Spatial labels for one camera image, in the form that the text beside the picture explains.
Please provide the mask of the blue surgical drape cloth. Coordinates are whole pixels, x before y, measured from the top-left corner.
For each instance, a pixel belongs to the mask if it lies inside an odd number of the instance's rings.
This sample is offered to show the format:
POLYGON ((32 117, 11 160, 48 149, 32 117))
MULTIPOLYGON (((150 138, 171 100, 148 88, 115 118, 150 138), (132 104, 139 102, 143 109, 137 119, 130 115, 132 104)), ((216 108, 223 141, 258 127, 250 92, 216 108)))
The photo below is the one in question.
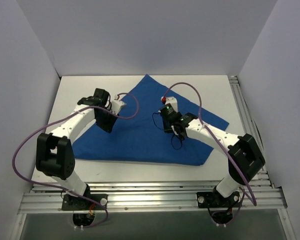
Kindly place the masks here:
POLYGON ((172 134, 162 131, 160 116, 152 116, 160 108, 160 98, 167 89, 145 75, 130 91, 133 97, 122 99, 126 108, 121 110, 121 115, 136 116, 118 119, 111 133, 92 125, 72 144, 74 156, 90 161, 203 165, 213 151, 212 147, 191 138, 180 143, 172 134))

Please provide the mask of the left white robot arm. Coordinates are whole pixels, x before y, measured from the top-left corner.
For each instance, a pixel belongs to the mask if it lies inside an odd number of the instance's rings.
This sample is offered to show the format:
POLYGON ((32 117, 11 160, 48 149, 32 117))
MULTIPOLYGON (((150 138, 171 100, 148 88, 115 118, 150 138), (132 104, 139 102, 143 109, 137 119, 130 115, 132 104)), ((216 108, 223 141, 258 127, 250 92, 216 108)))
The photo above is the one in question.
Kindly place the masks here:
POLYGON ((96 88, 94 94, 83 97, 75 106, 73 116, 65 120, 50 133, 37 137, 36 169, 56 180, 73 197, 73 204, 80 210, 90 206, 88 185, 75 172, 75 154, 72 143, 80 132, 92 121, 106 133, 111 133, 119 112, 125 103, 115 97, 108 101, 110 94, 96 88))

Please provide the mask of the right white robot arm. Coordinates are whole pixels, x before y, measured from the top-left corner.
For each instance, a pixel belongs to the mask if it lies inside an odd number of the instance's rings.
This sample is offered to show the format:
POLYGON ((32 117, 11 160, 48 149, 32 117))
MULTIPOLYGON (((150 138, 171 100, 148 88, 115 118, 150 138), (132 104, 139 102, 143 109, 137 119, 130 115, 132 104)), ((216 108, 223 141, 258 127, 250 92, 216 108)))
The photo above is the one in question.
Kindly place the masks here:
POLYGON ((190 138, 202 142, 225 154, 228 160, 228 172, 212 193, 213 203, 224 206, 230 201, 230 195, 249 182, 265 165, 264 156, 255 138, 246 133, 243 136, 216 128, 200 117, 186 113, 160 111, 164 128, 184 140, 190 138))

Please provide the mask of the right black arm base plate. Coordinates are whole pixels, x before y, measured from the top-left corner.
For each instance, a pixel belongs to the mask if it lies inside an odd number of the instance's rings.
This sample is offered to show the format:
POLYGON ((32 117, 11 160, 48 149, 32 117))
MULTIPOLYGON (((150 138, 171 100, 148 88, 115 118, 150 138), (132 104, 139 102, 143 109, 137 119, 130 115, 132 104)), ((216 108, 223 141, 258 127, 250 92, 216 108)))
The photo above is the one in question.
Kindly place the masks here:
POLYGON ((238 207, 241 200, 238 191, 224 198, 217 191, 201 191, 196 193, 197 205, 203 209, 238 207))

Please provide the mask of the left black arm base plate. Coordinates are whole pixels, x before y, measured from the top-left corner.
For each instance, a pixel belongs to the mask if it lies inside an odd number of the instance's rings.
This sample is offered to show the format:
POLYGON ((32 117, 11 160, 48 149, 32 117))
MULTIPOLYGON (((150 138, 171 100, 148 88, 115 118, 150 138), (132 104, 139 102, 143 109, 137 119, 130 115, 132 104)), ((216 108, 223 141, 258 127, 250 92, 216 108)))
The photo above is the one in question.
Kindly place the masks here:
MULTIPOLYGON (((92 194, 90 196, 90 198, 92 200, 94 200, 95 202, 98 202, 99 204, 101 204, 101 206, 96 204, 94 207, 94 210, 102 210, 103 207, 107 206, 107 203, 108 203, 108 195, 107 194, 104 194, 104 193, 92 194)), ((94 204, 93 202, 82 199, 81 197, 76 197, 76 196, 72 196, 70 194, 65 194, 63 196, 61 210, 62 211, 90 210, 91 205, 93 205, 93 204, 94 204)))

